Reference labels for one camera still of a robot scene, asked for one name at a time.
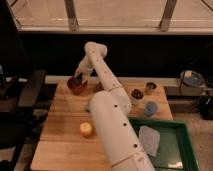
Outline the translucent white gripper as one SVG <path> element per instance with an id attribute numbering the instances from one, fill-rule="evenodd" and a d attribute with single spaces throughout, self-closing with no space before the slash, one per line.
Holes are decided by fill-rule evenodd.
<path id="1" fill-rule="evenodd" d="M 91 60 L 88 57 L 84 57 L 79 63 L 74 76 L 78 77 L 82 75 L 82 81 L 86 82 L 90 75 L 92 74 L 94 67 L 91 63 Z"/>

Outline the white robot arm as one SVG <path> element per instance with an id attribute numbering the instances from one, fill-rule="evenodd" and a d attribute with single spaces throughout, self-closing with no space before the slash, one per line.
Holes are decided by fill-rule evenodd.
<path id="1" fill-rule="evenodd" d="M 131 100 L 104 61 L 107 47 L 87 42 L 84 49 L 85 57 L 75 75 L 89 77 L 96 71 L 102 84 L 103 90 L 90 99 L 89 110 L 111 170 L 155 171 L 127 117 L 132 108 Z"/>

